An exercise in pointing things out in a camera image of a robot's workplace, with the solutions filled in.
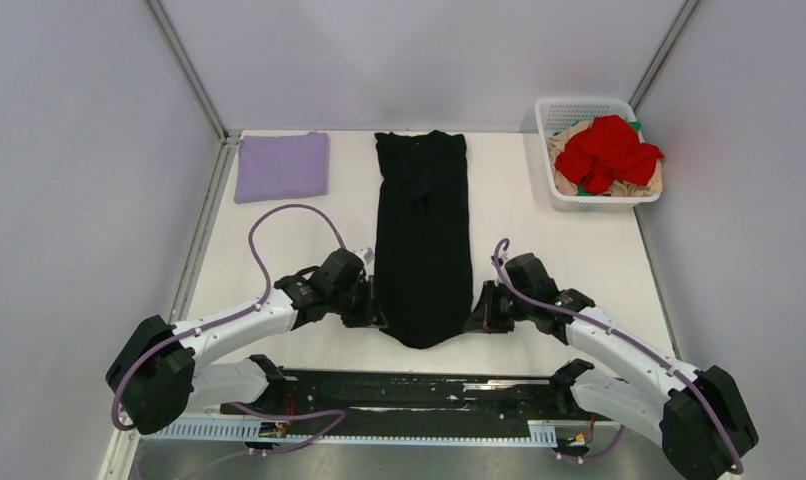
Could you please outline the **black t shirt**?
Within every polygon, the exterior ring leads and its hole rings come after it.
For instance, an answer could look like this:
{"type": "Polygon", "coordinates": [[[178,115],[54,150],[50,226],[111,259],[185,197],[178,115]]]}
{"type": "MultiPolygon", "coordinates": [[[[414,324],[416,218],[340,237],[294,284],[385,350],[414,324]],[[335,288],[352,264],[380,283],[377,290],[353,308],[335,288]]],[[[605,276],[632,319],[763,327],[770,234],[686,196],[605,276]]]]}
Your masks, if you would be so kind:
{"type": "Polygon", "coordinates": [[[386,334],[427,349],[461,333],[473,305],[467,143],[377,132],[376,260],[386,334]]]}

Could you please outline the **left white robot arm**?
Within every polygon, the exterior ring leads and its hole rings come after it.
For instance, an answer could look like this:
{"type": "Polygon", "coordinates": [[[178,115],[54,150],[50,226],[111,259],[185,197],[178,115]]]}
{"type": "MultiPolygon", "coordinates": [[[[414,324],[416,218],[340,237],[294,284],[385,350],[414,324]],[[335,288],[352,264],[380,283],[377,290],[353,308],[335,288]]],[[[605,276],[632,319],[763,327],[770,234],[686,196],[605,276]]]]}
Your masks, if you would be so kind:
{"type": "Polygon", "coordinates": [[[216,315],[167,323],[142,320],[108,369],[119,430],[156,433],[187,410],[226,403],[277,411],[285,386],[262,355],[223,364],[221,358],[261,339],[338,316],[348,328],[383,328],[367,267],[375,254],[339,248],[319,266],[274,282],[262,296],[216,315]]]}

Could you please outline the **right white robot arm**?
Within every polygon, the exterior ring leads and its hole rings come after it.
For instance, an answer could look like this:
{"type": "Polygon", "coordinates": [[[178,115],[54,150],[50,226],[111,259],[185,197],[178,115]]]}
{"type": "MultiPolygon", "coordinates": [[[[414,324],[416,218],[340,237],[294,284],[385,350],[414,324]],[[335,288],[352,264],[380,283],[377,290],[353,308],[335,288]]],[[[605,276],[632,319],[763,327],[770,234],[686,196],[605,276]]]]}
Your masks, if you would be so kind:
{"type": "Polygon", "coordinates": [[[629,333],[576,289],[561,290],[532,253],[491,256],[496,279],[484,283],[466,325],[508,333],[528,321],[537,331],[586,354],[553,376],[550,403],[563,417],[601,414],[661,448],[686,479],[744,472],[759,435],[739,387],[723,368],[700,369],[629,333]]]}

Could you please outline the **folded purple t shirt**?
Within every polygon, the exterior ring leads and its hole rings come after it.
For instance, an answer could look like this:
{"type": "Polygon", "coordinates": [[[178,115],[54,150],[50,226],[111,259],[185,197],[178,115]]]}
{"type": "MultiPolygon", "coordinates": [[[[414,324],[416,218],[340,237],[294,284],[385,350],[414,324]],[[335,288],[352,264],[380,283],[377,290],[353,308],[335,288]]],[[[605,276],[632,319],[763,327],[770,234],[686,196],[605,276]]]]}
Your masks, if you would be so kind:
{"type": "Polygon", "coordinates": [[[248,204],[327,194],[329,152],[326,133],[242,138],[234,201],[248,204]]]}

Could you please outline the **white plastic basket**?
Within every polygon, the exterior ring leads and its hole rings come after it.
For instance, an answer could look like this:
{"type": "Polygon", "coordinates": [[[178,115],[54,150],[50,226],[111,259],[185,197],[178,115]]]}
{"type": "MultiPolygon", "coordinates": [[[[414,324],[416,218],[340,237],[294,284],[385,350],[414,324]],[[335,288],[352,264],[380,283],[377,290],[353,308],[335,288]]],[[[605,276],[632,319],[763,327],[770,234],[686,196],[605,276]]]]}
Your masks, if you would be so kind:
{"type": "Polygon", "coordinates": [[[620,212],[660,198],[664,154],[633,130],[628,103],[548,97],[534,113],[555,210],[620,212]]]}

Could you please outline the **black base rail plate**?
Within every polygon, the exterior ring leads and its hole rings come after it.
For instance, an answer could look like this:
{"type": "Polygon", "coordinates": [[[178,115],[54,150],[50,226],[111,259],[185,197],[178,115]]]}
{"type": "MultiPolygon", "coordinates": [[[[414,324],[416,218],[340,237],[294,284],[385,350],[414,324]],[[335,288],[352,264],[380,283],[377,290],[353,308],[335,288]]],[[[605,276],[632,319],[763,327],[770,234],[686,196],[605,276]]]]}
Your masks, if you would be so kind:
{"type": "Polygon", "coordinates": [[[249,408],[307,415],[339,409],[338,437],[521,439],[533,421],[586,430],[580,409],[547,376],[286,369],[249,408]]]}

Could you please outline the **left aluminium corner post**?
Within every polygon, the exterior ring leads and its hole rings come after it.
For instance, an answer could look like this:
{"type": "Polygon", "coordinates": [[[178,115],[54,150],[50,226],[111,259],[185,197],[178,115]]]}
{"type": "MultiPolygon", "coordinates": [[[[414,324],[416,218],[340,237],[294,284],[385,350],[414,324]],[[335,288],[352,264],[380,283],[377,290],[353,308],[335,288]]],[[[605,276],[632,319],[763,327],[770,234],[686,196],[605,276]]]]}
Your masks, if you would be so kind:
{"type": "Polygon", "coordinates": [[[221,143],[225,143],[229,137],[229,131],[217,111],[215,104],[209,95],[202,78],[200,77],[194,63],[188,53],[181,35],[176,28],[166,5],[161,0],[144,0],[144,6],[152,17],[156,29],[165,41],[167,48],[179,68],[186,84],[190,88],[197,104],[199,105],[207,123],[213,130],[221,143]]]}

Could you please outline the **aluminium corner post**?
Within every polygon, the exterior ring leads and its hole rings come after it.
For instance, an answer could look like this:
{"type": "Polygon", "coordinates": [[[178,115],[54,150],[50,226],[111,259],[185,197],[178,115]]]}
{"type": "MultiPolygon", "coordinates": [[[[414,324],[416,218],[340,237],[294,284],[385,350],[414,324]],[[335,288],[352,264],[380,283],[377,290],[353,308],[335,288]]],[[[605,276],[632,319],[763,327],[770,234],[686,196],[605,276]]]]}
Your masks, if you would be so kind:
{"type": "Polygon", "coordinates": [[[207,123],[213,130],[221,143],[225,143],[229,137],[229,131],[217,111],[215,104],[209,95],[202,78],[200,77],[194,63],[188,53],[181,35],[176,28],[166,5],[161,0],[144,0],[144,6],[152,17],[156,29],[165,41],[167,48],[179,68],[186,84],[190,88],[197,104],[199,105],[207,123]]]}
{"type": "Polygon", "coordinates": [[[682,36],[686,33],[694,15],[702,4],[702,0],[684,0],[681,2],[673,20],[665,31],[662,40],[630,96],[628,103],[635,112],[640,109],[657,77],[662,72],[668,59],[673,54],[682,36]]]}

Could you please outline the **right aluminium corner post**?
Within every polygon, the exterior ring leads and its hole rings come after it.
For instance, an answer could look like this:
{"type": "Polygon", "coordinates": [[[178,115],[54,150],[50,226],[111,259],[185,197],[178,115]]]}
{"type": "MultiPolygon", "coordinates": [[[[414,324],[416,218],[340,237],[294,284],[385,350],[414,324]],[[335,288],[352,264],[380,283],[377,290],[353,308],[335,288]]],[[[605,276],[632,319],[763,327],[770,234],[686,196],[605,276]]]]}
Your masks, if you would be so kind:
{"type": "Polygon", "coordinates": [[[630,96],[628,103],[635,112],[640,109],[657,77],[662,72],[668,59],[673,54],[682,36],[686,33],[694,15],[702,4],[702,0],[684,0],[681,2],[673,20],[665,31],[662,40],[630,96]]]}

